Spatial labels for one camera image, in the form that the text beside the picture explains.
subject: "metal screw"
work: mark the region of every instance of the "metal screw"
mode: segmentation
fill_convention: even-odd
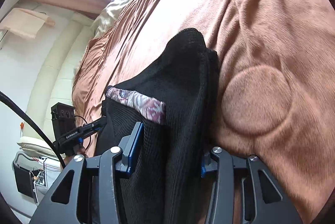
[[[258,157],[257,157],[256,155],[251,155],[251,156],[249,157],[249,159],[250,159],[251,161],[253,161],[253,162],[257,162],[257,161],[258,161]]]
[[[73,159],[74,159],[75,162],[80,162],[84,159],[84,156],[76,155],[76,156],[73,157]]]
[[[121,151],[121,148],[119,148],[119,147],[112,147],[111,148],[112,153],[119,153],[120,151]]]
[[[220,147],[213,147],[213,152],[214,153],[221,153],[222,152],[222,148],[220,148]]]

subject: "beige towel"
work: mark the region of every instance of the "beige towel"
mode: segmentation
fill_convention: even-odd
[[[0,23],[0,30],[8,30],[24,39],[35,39],[37,31],[46,23],[54,26],[55,21],[48,15],[29,9],[14,8]]]

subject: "wrinkled fabric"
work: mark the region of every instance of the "wrinkled fabric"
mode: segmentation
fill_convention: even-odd
[[[138,75],[170,38],[196,28],[219,58],[212,144],[257,154],[307,224],[335,186],[334,23],[328,0],[133,0],[90,41],[73,103],[99,118],[106,85]]]
[[[165,124],[166,105],[164,102],[136,91],[122,90],[115,87],[108,87],[105,96],[135,109],[149,121],[159,125]]]

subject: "hand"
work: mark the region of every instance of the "hand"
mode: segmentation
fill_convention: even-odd
[[[86,149],[83,146],[81,146],[79,148],[79,150],[77,151],[76,155],[78,155],[78,154],[84,155],[85,158],[88,158],[88,156],[86,154]],[[73,157],[74,157],[74,155],[72,155],[72,156],[66,156],[64,158],[65,165],[67,165],[73,159]]]

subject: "black mesh fabric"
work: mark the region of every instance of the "black mesh fabric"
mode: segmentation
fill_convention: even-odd
[[[200,32],[186,29],[173,37],[143,72],[115,86],[165,102],[165,126],[106,99],[108,124],[98,135],[96,155],[118,145],[136,121],[145,128],[135,173],[121,182],[129,224],[189,222],[192,201],[188,187],[196,186],[194,178],[199,176],[217,82],[216,52],[206,48]]]

